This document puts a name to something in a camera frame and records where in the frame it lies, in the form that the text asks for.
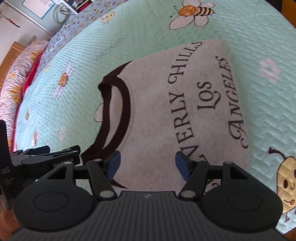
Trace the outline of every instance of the cartoon mouth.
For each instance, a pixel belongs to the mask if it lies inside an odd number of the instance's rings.
[[[286,200],[284,199],[284,201],[285,201],[285,202],[288,202],[288,203],[290,203],[290,205],[293,205],[293,204],[294,204],[294,202],[295,202],[295,200],[294,200],[294,199],[292,199],[291,201],[286,201]]]

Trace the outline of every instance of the black device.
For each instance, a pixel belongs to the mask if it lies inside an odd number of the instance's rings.
[[[0,120],[0,200],[11,209],[12,201],[26,187],[65,161],[80,163],[78,145],[50,153],[49,146],[9,152],[5,121]]]
[[[182,152],[175,161],[186,181],[178,196],[123,191],[119,197],[110,180],[120,152],[86,166],[64,162],[18,195],[13,210],[22,229],[10,241],[286,240],[275,229],[280,198],[239,166],[211,166]],[[88,179],[93,195],[76,179]],[[209,179],[221,184],[204,194]]]

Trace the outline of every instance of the poster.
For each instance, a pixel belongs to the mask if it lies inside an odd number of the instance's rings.
[[[43,18],[45,14],[53,7],[54,2],[51,0],[25,0],[23,6]]]

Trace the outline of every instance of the bee antenna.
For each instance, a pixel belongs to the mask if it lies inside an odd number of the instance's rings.
[[[174,13],[177,13],[177,12],[174,12]],[[170,18],[173,16],[174,13],[172,13],[172,15],[170,16]]]

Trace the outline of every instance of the white wall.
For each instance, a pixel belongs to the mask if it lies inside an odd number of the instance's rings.
[[[50,34],[6,3],[2,3],[0,8],[3,9],[5,17],[10,18],[20,26],[20,28],[17,28],[5,18],[0,19],[0,64],[14,41],[21,45],[28,46],[29,41],[34,35],[37,37],[37,40],[48,39],[50,37]]]

